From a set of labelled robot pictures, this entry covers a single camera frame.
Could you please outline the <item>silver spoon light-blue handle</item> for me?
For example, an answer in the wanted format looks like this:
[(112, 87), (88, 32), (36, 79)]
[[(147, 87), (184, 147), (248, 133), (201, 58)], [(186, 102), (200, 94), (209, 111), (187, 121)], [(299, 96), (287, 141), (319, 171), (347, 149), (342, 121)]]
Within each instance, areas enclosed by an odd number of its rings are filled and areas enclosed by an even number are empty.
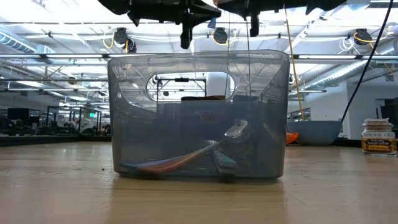
[(217, 149), (212, 152), (212, 156), (221, 175), (236, 175), (238, 168), (236, 161)]

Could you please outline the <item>iridescent spoon orange handle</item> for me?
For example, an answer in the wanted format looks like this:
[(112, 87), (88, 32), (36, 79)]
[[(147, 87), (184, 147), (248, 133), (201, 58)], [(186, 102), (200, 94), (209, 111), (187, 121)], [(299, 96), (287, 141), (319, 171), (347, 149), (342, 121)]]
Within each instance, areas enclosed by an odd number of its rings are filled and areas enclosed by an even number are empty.
[(198, 157), (209, 151), (215, 152), (222, 143), (237, 144), (243, 142), (246, 139), (248, 129), (249, 123), (245, 120), (241, 120), (239, 123), (229, 128), (224, 133), (224, 138), (220, 141), (205, 140), (205, 147), (193, 151), (189, 154), (174, 157), (171, 159), (145, 162), (142, 164), (134, 165), (134, 167), (138, 170), (150, 174), (163, 174), (167, 172), (172, 172), (183, 167), (187, 163), (193, 161), (194, 159), (197, 159)]

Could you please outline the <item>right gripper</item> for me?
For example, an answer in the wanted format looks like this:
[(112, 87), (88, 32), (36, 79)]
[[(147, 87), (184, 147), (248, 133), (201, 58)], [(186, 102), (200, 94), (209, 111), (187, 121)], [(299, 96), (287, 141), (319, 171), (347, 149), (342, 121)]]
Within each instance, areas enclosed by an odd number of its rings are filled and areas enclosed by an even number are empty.
[(214, 4), (224, 7), (225, 11), (233, 14), (244, 15), (244, 19), (250, 17), (249, 35), (251, 37), (256, 37), (259, 34), (259, 15), (262, 11), (278, 11), (280, 9), (279, 0), (214, 0)]

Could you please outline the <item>iridescent spoon teal handle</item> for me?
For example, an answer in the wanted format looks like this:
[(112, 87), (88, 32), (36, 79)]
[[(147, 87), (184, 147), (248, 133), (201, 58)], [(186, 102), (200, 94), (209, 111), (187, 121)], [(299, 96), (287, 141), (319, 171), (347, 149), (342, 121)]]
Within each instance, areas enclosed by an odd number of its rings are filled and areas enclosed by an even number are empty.
[(205, 147), (193, 151), (189, 154), (159, 161), (144, 162), (141, 164), (122, 163), (121, 167), (137, 170), (139, 172), (144, 172), (148, 174), (166, 174), (169, 172), (173, 172), (183, 168), (189, 162), (198, 159), (203, 154), (206, 154), (207, 152), (216, 149), (220, 145), (221, 141), (205, 140), (204, 143), (206, 144)]

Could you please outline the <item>blue bowl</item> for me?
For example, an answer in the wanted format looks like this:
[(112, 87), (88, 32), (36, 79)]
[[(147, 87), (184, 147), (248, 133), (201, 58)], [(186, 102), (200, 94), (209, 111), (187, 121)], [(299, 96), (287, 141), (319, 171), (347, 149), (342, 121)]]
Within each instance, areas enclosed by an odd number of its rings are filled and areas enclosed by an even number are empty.
[(333, 143), (341, 129), (341, 121), (289, 121), (290, 133), (298, 133), (297, 142), (308, 146), (324, 146)]

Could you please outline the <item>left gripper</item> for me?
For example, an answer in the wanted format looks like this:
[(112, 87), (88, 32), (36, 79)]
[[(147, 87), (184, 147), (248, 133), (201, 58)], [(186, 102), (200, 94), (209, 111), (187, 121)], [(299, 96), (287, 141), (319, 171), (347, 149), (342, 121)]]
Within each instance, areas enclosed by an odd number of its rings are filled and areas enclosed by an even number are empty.
[(128, 18), (137, 27), (141, 19), (156, 20), (159, 23), (174, 22), (182, 25), (180, 46), (188, 49), (192, 41), (192, 29), (201, 23), (209, 23), (221, 11), (202, 0), (130, 0)]

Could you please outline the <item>small glass jar brown lid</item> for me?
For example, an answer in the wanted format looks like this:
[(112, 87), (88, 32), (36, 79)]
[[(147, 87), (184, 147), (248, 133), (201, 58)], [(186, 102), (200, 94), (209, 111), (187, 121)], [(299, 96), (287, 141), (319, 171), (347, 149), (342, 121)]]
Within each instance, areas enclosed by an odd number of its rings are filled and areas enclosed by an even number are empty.
[(397, 154), (396, 134), (388, 118), (365, 119), (362, 124), (361, 147), (369, 154)]

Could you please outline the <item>grey transparent plastic bin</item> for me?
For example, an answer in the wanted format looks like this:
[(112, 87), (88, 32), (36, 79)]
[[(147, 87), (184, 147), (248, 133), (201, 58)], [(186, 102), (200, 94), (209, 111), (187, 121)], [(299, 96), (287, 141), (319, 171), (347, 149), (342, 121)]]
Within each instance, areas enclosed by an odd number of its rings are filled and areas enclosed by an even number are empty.
[[(200, 111), (214, 111), (215, 122), (203, 122)], [(216, 96), (184, 96), (175, 103), (165, 103), (159, 109), (159, 118), (167, 123), (168, 133), (182, 144), (203, 144), (205, 140), (220, 141), (224, 133), (245, 120), (249, 123), (248, 133), (243, 142), (248, 141), (255, 130), (259, 112), (256, 96), (234, 95), (227, 99)]]
[[(278, 50), (127, 55), (108, 62), (114, 170), (145, 179), (214, 179), (223, 182), (277, 179), (284, 171), (289, 56)], [(189, 154), (206, 146), (182, 144), (159, 118), (165, 103), (184, 96), (256, 96), (254, 135), (218, 150), (237, 162), (236, 175), (221, 175), (212, 152), (166, 174), (121, 167)]]

